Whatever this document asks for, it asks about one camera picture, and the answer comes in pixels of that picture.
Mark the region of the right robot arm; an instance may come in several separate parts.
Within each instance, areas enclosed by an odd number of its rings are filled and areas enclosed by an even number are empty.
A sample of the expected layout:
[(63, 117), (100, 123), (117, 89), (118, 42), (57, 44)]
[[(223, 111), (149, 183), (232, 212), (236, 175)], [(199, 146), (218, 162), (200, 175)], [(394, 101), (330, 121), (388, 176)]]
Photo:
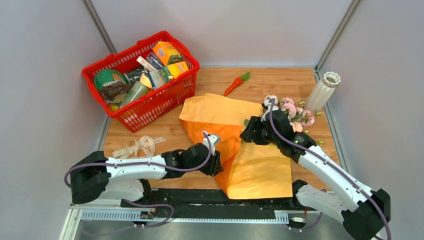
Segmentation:
[(265, 117), (252, 116), (240, 138), (256, 145), (274, 144), (285, 157), (308, 169), (334, 194), (318, 190), (302, 180), (285, 195), (291, 209), (313, 208), (340, 222), (355, 240), (372, 240), (389, 231), (391, 197), (382, 188), (374, 190), (335, 163), (309, 135), (295, 132), (287, 115), (279, 110)]

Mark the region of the cream ribbon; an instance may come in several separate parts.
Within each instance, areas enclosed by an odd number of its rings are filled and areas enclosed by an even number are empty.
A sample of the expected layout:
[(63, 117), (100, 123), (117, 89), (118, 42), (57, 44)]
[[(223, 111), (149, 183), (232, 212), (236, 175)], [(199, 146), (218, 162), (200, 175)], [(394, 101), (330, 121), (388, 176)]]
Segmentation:
[(166, 139), (163, 137), (153, 138), (152, 136), (142, 136), (139, 140), (134, 139), (134, 144), (126, 144), (125, 148), (116, 150), (112, 153), (113, 158), (118, 159), (130, 159), (140, 158), (139, 151), (144, 153), (144, 157), (153, 157), (156, 152), (156, 144), (165, 142)]

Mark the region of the pink flower bouquet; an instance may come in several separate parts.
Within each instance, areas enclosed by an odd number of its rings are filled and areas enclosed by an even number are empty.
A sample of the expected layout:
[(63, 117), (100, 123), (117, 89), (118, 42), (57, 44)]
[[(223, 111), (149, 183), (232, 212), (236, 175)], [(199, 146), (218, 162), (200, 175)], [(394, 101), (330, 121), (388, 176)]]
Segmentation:
[[(278, 102), (279, 107), (279, 110), (270, 112), (266, 116), (266, 121), (263, 121), (272, 133), (274, 143), (270, 144), (285, 148), (293, 147), (289, 142), (304, 146), (305, 148), (322, 146), (324, 144), (324, 141), (321, 139), (313, 140), (309, 137), (306, 127), (310, 127), (315, 123), (315, 116), (312, 112), (295, 105), (294, 101), (288, 97), (278, 99), (275, 95), (267, 95), (264, 100), (266, 98), (277, 99), (276, 102)], [(262, 104), (262, 114), (258, 116), (260, 118), (264, 113)]]

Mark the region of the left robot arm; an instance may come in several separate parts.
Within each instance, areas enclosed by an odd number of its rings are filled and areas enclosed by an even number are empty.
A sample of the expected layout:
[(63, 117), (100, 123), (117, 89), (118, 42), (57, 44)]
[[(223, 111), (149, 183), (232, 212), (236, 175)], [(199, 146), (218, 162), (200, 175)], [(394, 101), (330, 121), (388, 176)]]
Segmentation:
[(80, 205), (100, 199), (116, 183), (175, 179), (194, 171), (214, 177), (224, 170), (220, 158), (219, 151), (209, 152), (202, 143), (188, 149), (133, 159), (105, 157), (103, 151), (94, 151), (72, 166), (64, 181), (71, 189), (71, 202)]

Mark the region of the orange wrapping paper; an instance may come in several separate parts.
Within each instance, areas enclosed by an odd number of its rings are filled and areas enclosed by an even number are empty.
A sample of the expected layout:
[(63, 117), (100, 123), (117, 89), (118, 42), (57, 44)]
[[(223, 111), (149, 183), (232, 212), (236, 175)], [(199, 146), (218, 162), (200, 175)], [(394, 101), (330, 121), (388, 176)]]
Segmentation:
[(216, 134), (221, 142), (223, 171), (216, 182), (234, 200), (291, 198), (291, 161), (273, 145), (256, 145), (241, 140), (244, 121), (258, 117), (263, 109), (259, 103), (231, 99), (205, 93), (184, 101), (179, 119), (193, 143), (200, 143), (203, 131)]

